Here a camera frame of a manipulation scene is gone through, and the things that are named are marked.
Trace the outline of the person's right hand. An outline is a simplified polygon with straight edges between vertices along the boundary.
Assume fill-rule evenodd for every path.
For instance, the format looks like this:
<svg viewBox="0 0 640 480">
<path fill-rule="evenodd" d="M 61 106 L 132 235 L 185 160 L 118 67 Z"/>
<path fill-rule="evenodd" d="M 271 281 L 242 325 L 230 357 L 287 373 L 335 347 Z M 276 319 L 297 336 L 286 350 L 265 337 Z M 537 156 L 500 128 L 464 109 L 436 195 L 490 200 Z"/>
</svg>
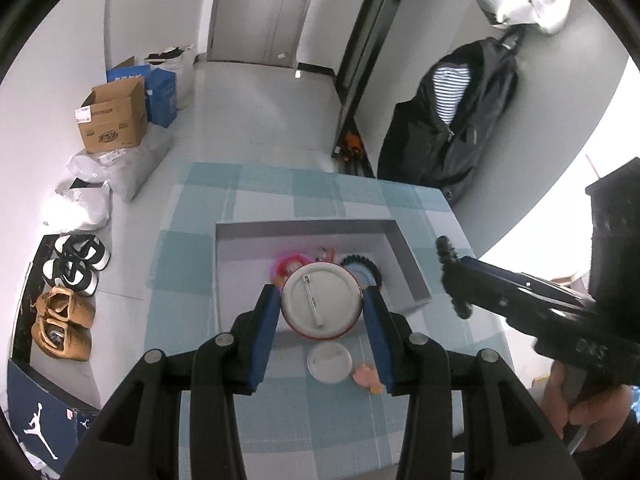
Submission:
<svg viewBox="0 0 640 480">
<path fill-rule="evenodd" d="M 568 424 L 587 427 L 586 435 L 577 447 L 578 452 L 607 444 L 623 428 L 631 411 L 631 388 L 626 385 L 611 387 L 571 408 L 562 395 L 565 375 L 565 366 L 554 361 L 544 387 L 541 411 L 560 438 L 564 437 L 564 428 Z"/>
</svg>

